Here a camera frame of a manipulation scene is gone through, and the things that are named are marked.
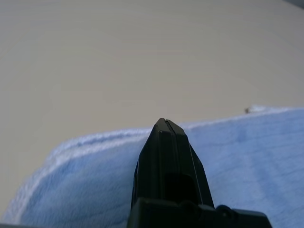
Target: black plastic object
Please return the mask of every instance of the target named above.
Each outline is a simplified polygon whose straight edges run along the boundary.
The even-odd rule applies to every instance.
[[[214,208],[204,168],[182,128],[159,119],[136,165],[128,228],[271,228],[260,212]]]

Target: blue fabric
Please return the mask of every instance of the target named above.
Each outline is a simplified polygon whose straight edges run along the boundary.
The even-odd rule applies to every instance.
[[[304,110],[181,125],[215,205],[257,210],[275,228],[304,227]],[[47,228],[124,228],[150,129],[63,143],[21,187],[2,220]]]

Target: light blue towel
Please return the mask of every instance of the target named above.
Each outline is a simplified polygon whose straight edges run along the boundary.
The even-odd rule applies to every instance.
[[[264,212],[274,228],[304,227],[303,109],[181,127],[204,165],[215,205]],[[133,173],[150,130],[63,143],[21,187],[2,222],[126,227]]]

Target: beige surface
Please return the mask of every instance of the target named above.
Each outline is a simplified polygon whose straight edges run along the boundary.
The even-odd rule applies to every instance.
[[[79,135],[304,105],[304,11],[281,0],[1,0],[0,213]]]

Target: table surface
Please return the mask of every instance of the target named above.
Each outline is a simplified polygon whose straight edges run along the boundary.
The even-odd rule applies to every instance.
[[[282,0],[2,0],[0,213],[62,141],[303,106],[304,11]]]

